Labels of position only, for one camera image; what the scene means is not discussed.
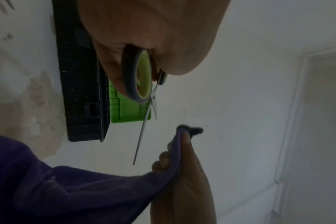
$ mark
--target green scissor handle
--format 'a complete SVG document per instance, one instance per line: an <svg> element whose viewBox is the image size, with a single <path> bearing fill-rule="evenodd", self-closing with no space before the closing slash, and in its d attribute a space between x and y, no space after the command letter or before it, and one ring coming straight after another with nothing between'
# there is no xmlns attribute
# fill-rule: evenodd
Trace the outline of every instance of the green scissor handle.
<svg viewBox="0 0 336 224"><path fill-rule="evenodd" d="M121 73L128 97L138 103L146 103L152 92L152 65L146 49L128 44L121 58ZM167 74L160 70L158 84L165 82Z"/></svg>

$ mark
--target purple fabric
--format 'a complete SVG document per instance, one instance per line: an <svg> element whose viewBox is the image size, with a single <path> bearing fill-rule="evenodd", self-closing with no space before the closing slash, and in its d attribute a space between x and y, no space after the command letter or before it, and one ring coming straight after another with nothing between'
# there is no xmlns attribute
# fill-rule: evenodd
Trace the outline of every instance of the purple fabric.
<svg viewBox="0 0 336 224"><path fill-rule="evenodd" d="M0 223L132 223L175 177L177 128L166 172L122 177L38 160L28 146L0 136Z"/></svg>

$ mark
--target black plastic crate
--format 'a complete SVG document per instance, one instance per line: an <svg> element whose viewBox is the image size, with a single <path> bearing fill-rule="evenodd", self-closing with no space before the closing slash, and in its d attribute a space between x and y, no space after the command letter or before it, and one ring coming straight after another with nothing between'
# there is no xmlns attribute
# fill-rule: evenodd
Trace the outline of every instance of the black plastic crate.
<svg viewBox="0 0 336 224"><path fill-rule="evenodd" d="M109 81L97 59L75 0L52 0L68 139L100 140L107 133Z"/></svg>

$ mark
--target ceiling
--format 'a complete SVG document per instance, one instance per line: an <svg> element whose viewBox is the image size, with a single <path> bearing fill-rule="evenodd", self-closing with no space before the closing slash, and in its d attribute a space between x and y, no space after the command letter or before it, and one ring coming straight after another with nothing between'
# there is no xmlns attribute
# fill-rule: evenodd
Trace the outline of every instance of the ceiling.
<svg viewBox="0 0 336 224"><path fill-rule="evenodd" d="M336 46L336 0L232 0L226 20L301 53Z"/></svg>

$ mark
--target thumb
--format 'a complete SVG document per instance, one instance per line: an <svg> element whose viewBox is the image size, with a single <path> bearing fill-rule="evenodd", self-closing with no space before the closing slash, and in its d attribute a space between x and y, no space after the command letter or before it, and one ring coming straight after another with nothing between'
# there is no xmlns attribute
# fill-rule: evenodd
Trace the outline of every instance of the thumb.
<svg viewBox="0 0 336 224"><path fill-rule="evenodd" d="M181 172L188 179L199 176L198 158L191 144L188 132L182 134L181 138Z"/></svg>

